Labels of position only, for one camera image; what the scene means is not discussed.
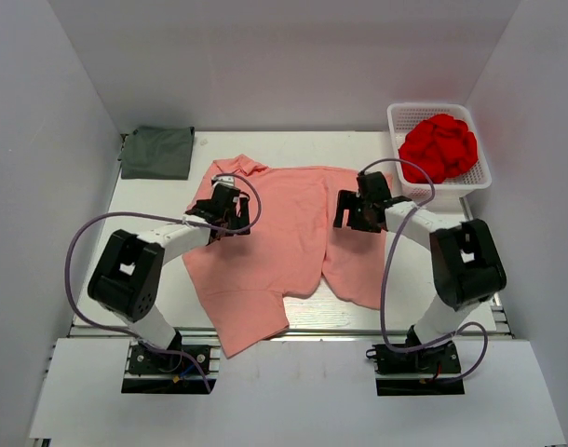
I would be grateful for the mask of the pink t shirt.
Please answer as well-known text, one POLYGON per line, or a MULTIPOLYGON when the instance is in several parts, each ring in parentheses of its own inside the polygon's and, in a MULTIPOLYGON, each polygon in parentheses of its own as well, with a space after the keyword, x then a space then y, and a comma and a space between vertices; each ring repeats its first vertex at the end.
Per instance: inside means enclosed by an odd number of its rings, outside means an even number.
POLYGON ((228 358, 288 329, 284 298, 307 298, 320 281, 343 301, 379 308, 386 234, 333 225, 339 192, 357 189, 356 171, 269 168, 240 155, 213 161, 195 198, 210 197, 211 179, 225 173, 256 188, 250 215, 259 221, 249 235, 190 251, 183 263, 228 358))

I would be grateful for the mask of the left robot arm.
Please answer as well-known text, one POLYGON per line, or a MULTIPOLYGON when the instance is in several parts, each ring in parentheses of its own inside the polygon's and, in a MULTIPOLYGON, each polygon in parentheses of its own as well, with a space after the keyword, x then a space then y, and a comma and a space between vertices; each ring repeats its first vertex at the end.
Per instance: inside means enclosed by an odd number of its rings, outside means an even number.
POLYGON ((109 237, 88 284, 88 296, 118 316, 151 361, 164 372, 183 360, 182 337, 156 306, 165 264, 220 237, 250 233, 249 195, 235 177, 211 180, 211 197, 199 199, 184 216, 155 230, 116 230, 109 237))

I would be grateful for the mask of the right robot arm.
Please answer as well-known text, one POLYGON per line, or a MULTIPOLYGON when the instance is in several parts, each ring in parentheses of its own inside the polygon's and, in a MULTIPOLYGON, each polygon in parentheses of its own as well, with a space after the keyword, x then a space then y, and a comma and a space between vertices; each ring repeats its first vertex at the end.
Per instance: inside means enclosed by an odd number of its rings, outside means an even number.
POLYGON ((387 351, 406 356, 417 371, 425 372, 440 360, 439 346, 469 328, 486 332, 469 315, 507 285, 507 274, 489 226, 474 219, 450 227, 437 214, 405 196, 392 196, 384 174, 360 172, 356 192, 338 193, 333 225, 353 230, 392 232, 380 296, 380 323, 387 351), (425 314, 411 326, 405 345, 392 345, 385 327, 386 283, 391 260, 405 236, 427 249, 436 295, 425 314))

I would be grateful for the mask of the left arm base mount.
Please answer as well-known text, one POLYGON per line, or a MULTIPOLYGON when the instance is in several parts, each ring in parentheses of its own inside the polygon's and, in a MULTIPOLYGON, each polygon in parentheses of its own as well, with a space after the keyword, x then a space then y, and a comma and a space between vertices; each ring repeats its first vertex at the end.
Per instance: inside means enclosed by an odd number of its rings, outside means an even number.
POLYGON ((216 345, 183 345, 182 352, 195 359, 210 388, 194 362, 187 357, 162 356, 140 344, 128 351, 123 394, 208 395, 218 378, 221 349, 216 345))

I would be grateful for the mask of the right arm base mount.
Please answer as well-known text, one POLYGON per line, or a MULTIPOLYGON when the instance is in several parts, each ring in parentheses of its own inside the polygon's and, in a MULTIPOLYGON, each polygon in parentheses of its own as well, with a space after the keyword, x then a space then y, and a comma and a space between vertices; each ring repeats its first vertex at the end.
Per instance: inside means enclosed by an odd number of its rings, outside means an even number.
POLYGON ((378 397, 458 396, 465 394, 460 360, 453 342, 400 354, 385 344, 365 353, 373 362, 378 397))

